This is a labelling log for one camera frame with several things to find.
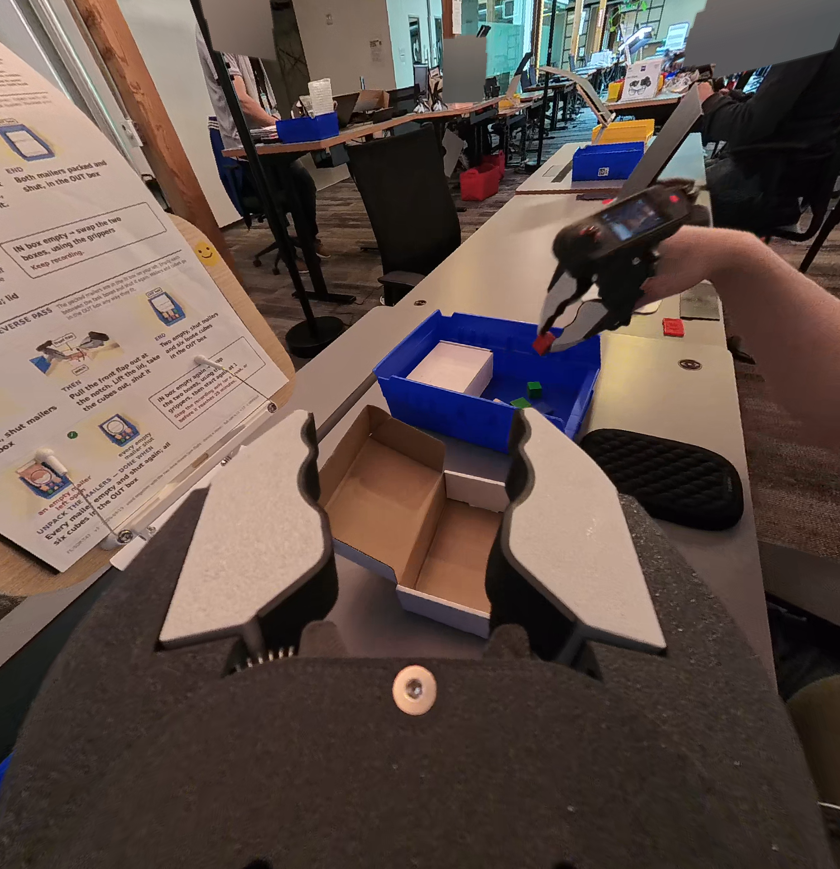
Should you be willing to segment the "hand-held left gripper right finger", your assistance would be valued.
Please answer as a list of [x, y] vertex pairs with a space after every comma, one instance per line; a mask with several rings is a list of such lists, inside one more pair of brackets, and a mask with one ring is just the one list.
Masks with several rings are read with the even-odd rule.
[[518, 625], [539, 658], [576, 658], [588, 641], [667, 649], [619, 494], [534, 408], [514, 414], [509, 498], [490, 550], [490, 630]]

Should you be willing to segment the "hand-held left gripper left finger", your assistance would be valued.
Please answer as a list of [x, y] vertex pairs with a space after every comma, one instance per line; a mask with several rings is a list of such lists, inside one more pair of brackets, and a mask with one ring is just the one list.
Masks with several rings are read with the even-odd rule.
[[333, 539], [319, 504], [314, 416], [284, 417], [211, 482], [159, 640], [237, 638], [249, 653], [298, 650], [338, 596]]

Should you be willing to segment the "white cardboard mailer box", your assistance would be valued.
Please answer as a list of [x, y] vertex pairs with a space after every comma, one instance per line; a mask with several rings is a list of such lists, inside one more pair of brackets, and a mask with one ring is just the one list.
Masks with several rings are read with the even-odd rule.
[[405, 376], [411, 382], [480, 397], [493, 376], [494, 355], [488, 349], [438, 342]]
[[403, 610], [490, 635], [487, 565], [503, 482], [445, 469], [443, 442], [367, 405], [319, 472], [338, 554], [395, 585]]

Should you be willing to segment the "person's right forearm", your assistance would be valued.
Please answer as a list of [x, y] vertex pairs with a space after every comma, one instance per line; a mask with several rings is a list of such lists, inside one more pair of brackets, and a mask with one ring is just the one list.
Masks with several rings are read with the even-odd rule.
[[840, 447], [840, 300], [753, 235], [717, 233], [710, 282], [773, 399], [808, 442]]

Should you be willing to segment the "white product box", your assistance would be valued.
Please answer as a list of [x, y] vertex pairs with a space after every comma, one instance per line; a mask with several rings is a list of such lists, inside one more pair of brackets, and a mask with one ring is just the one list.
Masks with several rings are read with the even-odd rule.
[[662, 87], [664, 63], [662, 57], [632, 63], [626, 70], [618, 103], [654, 99]]

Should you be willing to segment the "brown cardboard box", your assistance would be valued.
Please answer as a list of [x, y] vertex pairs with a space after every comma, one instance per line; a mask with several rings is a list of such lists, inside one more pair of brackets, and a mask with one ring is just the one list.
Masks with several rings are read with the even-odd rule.
[[386, 90], [360, 90], [334, 97], [340, 129], [351, 124], [355, 116], [360, 118], [389, 107], [389, 92]]

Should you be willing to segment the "person's right hand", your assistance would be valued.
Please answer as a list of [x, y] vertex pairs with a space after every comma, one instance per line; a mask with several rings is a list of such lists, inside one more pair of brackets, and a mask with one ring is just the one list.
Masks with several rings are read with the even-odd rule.
[[643, 282], [639, 307], [676, 296], [703, 281], [711, 281], [724, 267], [730, 234], [723, 229], [685, 225], [660, 243], [653, 275]]

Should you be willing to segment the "dark grey square pad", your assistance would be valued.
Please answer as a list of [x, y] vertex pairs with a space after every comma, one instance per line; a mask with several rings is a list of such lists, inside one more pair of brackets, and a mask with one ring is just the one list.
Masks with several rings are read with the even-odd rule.
[[721, 308], [713, 284], [702, 281], [681, 293], [679, 316], [682, 320], [720, 321]]

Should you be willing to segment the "yellow plastic bin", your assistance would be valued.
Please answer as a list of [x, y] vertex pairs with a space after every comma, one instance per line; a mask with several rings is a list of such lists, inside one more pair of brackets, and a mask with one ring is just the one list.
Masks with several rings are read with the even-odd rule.
[[643, 146], [654, 136], [655, 121], [653, 118], [641, 118], [625, 121], [613, 121], [610, 124], [600, 124], [593, 128], [591, 144], [595, 146], [616, 143], [639, 143]]

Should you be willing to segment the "red plastic bin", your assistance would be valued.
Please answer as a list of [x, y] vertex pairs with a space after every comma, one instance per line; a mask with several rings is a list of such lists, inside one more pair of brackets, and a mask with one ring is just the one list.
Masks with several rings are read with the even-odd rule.
[[480, 164], [459, 174], [461, 201], [484, 201], [498, 193], [506, 169], [503, 151], [484, 155]]

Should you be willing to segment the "black office chair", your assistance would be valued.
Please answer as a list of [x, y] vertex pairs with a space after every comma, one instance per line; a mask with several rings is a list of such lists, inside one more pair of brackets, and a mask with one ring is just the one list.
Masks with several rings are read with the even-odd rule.
[[396, 305], [461, 244], [431, 124], [348, 147], [349, 168], [381, 256], [382, 302]]

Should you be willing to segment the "instruction sign on stand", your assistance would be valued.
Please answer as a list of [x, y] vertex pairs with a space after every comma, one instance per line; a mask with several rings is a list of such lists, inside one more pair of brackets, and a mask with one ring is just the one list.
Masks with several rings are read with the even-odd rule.
[[0, 361], [0, 604], [124, 567], [293, 392], [295, 367], [208, 241], [60, 304], [68, 330]]

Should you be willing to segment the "black floor stand pole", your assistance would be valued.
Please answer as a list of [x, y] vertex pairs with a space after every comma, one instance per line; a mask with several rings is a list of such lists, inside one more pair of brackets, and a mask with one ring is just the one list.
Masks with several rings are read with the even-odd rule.
[[304, 321], [296, 324], [286, 333], [285, 341], [288, 352], [300, 359], [312, 359], [339, 338], [345, 330], [345, 325], [334, 316], [317, 318], [311, 308], [302, 276], [298, 269], [294, 245], [290, 241], [288, 230], [284, 227], [278, 214], [269, 182], [262, 168], [260, 158], [257, 155], [250, 129], [245, 122], [244, 113], [232, 79], [220, 53], [213, 48], [201, 2], [191, 1], [190, 5], [197, 19], [197, 25], [206, 44], [208, 55], [215, 66], [217, 78], [228, 103], [237, 133], [240, 136], [245, 158], [249, 164], [254, 183], [257, 186], [269, 227], [274, 231], [275, 240], [278, 243], [284, 263], [294, 284], [295, 294], [303, 311]]

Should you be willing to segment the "printed instruction sheet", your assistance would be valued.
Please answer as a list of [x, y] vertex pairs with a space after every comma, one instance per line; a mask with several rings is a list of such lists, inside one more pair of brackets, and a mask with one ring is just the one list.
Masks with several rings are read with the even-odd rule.
[[60, 304], [182, 245], [171, 216], [66, 95], [0, 43], [0, 361], [68, 330]]

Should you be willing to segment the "person's olive trouser leg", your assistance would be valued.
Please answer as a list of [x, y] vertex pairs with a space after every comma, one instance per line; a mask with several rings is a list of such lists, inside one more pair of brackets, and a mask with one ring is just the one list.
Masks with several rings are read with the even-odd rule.
[[787, 711], [821, 801], [840, 807], [840, 674], [800, 689]]

